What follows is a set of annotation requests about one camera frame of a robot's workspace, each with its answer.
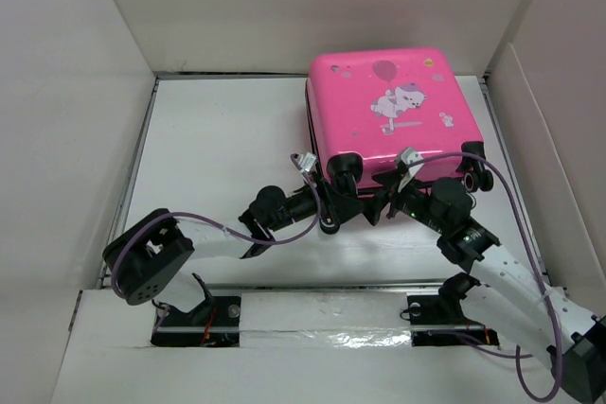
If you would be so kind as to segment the pink hard-shell suitcase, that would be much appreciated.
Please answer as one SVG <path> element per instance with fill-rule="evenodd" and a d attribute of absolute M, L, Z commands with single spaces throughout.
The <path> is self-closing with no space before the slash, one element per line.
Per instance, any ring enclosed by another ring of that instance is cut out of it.
<path fill-rule="evenodd" d="M 490 191 L 493 175 L 470 159 L 484 156 L 484 138 L 445 55 L 416 47 L 323 54 L 310 66 L 306 102 L 320 174 L 333 181 L 353 165 L 358 189 L 394 168 L 412 148 L 433 157 L 417 177 L 459 178 Z"/>

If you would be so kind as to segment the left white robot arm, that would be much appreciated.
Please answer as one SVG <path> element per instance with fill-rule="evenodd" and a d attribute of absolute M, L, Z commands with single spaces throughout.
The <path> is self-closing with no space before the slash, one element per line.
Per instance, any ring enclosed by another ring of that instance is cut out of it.
<path fill-rule="evenodd" d="M 351 173 L 341 173 L 330 181 L 306 174 L 304 180 L 305 186 L 290 197 L 277 186 L 263 187 L 239 217 L 247 233 L 194 213 L 167 208 L 152 211 L 102 252 L 114 293 L 130 306 L 154 302 L 167 313 L 174 311 L 156 297 L 195 251 L 194 241 L 179 228 L 182 219 L 199 221 L 249 243 L 241 256 L 248 259 L 303 238 L 317 224 L 336 232 L 361 213 L 363 204 Z"/>

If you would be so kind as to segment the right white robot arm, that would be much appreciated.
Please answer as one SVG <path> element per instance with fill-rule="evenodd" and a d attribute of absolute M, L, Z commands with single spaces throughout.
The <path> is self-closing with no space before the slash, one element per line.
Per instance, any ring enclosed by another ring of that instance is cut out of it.
<path fill-rule="evenodd" d="M 444 282 L 437 310 L 449 322 L 466 318 L 518 344 L 547 368 L 561 390 L 580 403 L 605 392 L 605 320 L 549 285 L 520 263 L 497 236 L 471 215 L 472 198 L 457 179 L 427 185 L 387 171 L 371 204 L 439 234 L 437 247 L 460 273 Z"/>

